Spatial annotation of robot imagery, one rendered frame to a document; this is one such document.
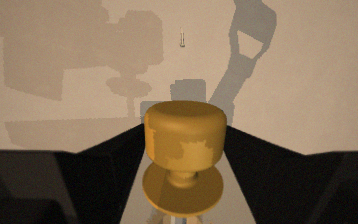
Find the brass door knob with spindle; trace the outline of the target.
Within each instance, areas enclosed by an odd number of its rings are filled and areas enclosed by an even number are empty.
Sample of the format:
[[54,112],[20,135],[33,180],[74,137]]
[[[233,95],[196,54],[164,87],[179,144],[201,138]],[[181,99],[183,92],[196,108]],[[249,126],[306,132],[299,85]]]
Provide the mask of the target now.
[[175,224],[216,206],[224,187],[214,165],[223,154],[225,113],[204,102],[166,101],[146,111],[144,127],[146,153],[153,161],[142,179],[147,200],[175,217]]

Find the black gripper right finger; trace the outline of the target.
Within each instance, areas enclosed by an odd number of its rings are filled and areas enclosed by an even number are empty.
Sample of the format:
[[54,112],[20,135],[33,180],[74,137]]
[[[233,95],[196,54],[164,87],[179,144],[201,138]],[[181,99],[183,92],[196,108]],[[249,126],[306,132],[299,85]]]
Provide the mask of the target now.
[[256,224],[316,224],[339,185],[358,179],[358,151],[304,155],[228,125],[223,151]]

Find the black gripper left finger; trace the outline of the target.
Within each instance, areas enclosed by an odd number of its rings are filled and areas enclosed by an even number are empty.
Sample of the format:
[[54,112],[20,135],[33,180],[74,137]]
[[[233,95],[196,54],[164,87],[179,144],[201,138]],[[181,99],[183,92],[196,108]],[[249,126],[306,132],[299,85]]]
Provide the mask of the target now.
[[78,154],[0,149],[0,198],[56,200],[68,224],[120,224],[144,151],[144,123]]

